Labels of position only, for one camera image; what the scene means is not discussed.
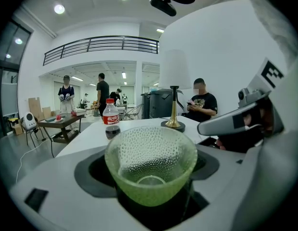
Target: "security camera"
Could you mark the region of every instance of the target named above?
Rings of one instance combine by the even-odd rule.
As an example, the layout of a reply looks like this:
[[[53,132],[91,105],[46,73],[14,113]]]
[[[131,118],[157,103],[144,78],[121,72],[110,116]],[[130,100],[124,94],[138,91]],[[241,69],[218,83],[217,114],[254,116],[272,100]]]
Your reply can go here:
[[[150,0],[150,3],[153,7],[170,16],[175,16],[177,14],[175,8],[170,4],[171,0]]]

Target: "black trash bin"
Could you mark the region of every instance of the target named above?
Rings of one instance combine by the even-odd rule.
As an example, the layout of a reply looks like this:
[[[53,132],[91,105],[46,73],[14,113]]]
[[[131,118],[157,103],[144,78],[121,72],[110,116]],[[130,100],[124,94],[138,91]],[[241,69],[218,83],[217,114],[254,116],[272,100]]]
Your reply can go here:
[[[150,93],[141,94],[143,97],[143,112],[141,119],[150,119]]]
[[[161,89],[150,92],[150,118],[171,116],[172,90]]]

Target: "cardboard box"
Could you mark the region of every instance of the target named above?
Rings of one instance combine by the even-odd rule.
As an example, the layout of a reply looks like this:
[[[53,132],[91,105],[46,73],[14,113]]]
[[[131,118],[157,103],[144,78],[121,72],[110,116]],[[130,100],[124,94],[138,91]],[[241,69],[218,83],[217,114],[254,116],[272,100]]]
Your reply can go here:
[[[20,135],[23,133],[23,130],[20,124],[16,124],[14,127],[12,127],[12,129],[13,129],[13,133],[15,133],[16,135]]]
[[[53,110],[52,111],[52,116],[56,116],[60,114],[60,110]]]
[[[39,103],[39,98],[29,98],[28,102],[30,112],[33,114],[33,116],[36,117],[38,121],[44,120],[44,114]]]
[[[46,107],[46,108],[42,108],[43,110],[43,114],[44,114],[44,118],[49,118],[52,116],[52,111],[50,107]]]

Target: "white ceiling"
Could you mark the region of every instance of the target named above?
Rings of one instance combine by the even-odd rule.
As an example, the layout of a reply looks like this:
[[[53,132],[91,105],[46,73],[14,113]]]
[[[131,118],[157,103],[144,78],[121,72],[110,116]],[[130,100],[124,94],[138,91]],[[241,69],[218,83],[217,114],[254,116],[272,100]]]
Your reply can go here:
[[[126,79],[123,79],[122,72],[126,72]],[[98,75],[105,74],[105,81],[109,85],[124,86],[124,81],[128,85],[135,85],[136,82],[136,62],[135,61],[106,61],[94,64],[66,67],[49,73],[49,76],[63,78],[64,75],[75,76],[84,81],[86,85],[96,84]],[[143,63],[143,86],[152,86],[159,80],[159,65]]]
[[[175,17],[170,17],[158,9],[152,7],[149,0],[26,0],[23,5],[50,30],[60,33],[65,28],[79,24],[92,24],[98,21],[117,20],[133,21],[154,26],[142,26],[140,35],[158,39],[160,34],[156,33],[156,25],[167,26],[181,17],[225,0],[196,0],[190,5],[173,2],[177,10]],[[65,13],[56,14],[54,6],[61,3],[65,6]]]

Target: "white lamp shade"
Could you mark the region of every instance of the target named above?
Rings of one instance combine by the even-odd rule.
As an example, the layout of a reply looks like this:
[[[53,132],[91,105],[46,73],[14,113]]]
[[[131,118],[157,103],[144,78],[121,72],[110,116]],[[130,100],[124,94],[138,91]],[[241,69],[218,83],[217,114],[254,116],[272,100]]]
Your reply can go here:
[[[179,86],[179,89],[192,88],[186,56],[181,50],[170,50],[161,54],[158,87],[170,89],[170,86]]]

